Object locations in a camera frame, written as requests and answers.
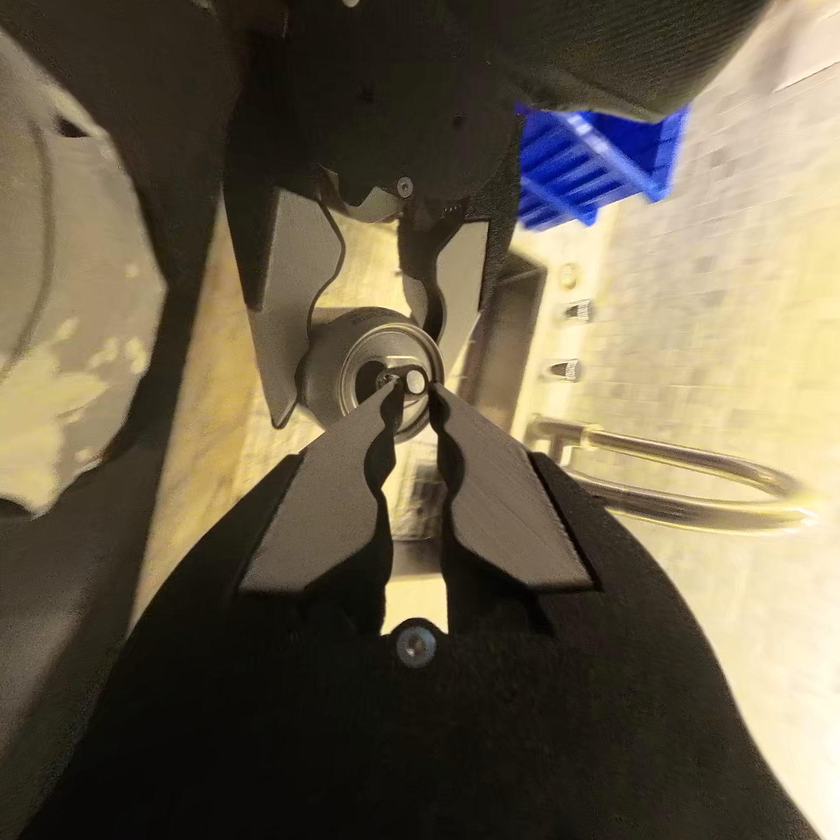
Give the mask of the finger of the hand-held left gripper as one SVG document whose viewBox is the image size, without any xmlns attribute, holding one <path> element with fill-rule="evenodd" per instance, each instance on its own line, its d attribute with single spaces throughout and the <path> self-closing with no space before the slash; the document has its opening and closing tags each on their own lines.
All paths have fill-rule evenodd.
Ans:
<svg viewBox="0 0 840 840">
<path fill-rule="evenodd" d="M 412 317 L 452 368 L 480 314 L 489 224 L 444 219 L 427 230 L 397 227 L 402 285 Z"/>
<path fill-rule="evenodd" d="M 339 274 L 344 255 L 330 211 L 280 190 L 265 285 L 253 310 L 257 370 L 273 428 L 286 426 L 298 403 L 298 367 L 309 349 L 312 311 Z"/>
</svg>

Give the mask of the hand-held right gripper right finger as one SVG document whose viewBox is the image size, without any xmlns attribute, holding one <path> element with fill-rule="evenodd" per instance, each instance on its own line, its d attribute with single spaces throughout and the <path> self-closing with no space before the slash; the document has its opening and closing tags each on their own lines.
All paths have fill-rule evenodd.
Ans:
<svg viewBox="0 0 840 840">
<path fill-rule="evenodd" d="M 444 386 L 433 385 L 428 397 L 447 535 L 531 592 L 591 589 L 528 450 Z"/>
</svg>

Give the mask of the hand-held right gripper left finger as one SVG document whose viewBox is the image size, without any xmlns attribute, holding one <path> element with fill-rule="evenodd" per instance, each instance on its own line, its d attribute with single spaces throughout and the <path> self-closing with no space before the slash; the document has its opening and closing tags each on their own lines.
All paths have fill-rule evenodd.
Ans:
<svg viewBox="0 0 840 840">
<path fill-rule="evenodd" d="M 357 560 L 389 581 L 393 539 L 382 489 L 396 464 L 403 394 L 402 380 L 386 377 L 301 452 L 240 591 L 299 595 Z"/>
</svg>

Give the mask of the silver soda can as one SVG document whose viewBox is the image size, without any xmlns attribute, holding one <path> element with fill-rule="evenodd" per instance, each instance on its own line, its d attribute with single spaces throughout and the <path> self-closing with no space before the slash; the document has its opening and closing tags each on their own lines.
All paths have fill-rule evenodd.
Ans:
<svg viewBox="0 0 840 840">
<path fill-rule="evenodd" d="M 428 387 L 442 383 L 444 361 L 436 342 L 413 320 L 379 307 L 318 308 L 309 351 L 298 372 L 299 402 L 326 430 L 349 415 L 375 390 L 381 374 L 418 370 L 425 384 L 406 388 L 395 441 L 405 443 L 427 427 Z"/>
</svg>

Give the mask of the blue plastic bin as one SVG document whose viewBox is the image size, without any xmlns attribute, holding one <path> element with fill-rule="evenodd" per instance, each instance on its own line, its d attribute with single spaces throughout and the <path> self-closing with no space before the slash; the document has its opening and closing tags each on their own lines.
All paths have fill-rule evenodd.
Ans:
<svg viewBox="0 0 840 840">
<path fill-rule="evenodd" d="M 671 194 L 690 106 L 657 123 L 637 122 L 596 112 L 580 111 L 576 114 L 641 172 L 644 185 L 640 191 L 650 202 L 660 202 Z"/>
<path fill-rule="evenodd" d="M 531 231 L 569 222 L 590 227 L 597 209 L 586 208 L 574 192 L 601 170 L 586 143 L 562 114 L 520 108 L 525 118 L 520 143 L 518 221 Z"/>
</svg>

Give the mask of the stainless steel sink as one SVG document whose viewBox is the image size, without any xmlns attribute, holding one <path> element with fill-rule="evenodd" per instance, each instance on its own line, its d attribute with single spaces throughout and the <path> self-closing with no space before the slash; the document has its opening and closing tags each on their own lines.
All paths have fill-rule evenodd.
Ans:
<svg viewBox="0 0 840 840">
<path fill-rule="evenodd" d="M 505 258 L 500 285 L 479 315 L 447 381 L 448 389 L 504 431 L 511 431 L 547 277 L 545 266 Z M 446 487 L 438 472 L 438 439 L 427 427 L 396 449 L 385 483 L 394 559 L 392 578 L 437 574 Z"/>
</svg>

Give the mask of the brushed metal faucet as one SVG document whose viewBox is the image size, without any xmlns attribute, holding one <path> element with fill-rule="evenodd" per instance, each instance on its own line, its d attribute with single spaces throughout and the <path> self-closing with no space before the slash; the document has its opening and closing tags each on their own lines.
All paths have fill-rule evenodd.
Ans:
<svg viewBox="0 0 840 840">
<path fill-rule="evenodd" d="M 773 534 L 809 528 L 818 519 L 818 497 L 777 469 L 735 456 L 607 432 L 591 423 L 533 415 L 526 446 L 546 442 L 552 456 L 565 449 L 603 450 L 682 469 L 759 491 L 762 500 L 690 497 L 627 486 L 572 470 L 570 476 L 607 510 L 642 522 L 696 532 Z"/>
</svg>

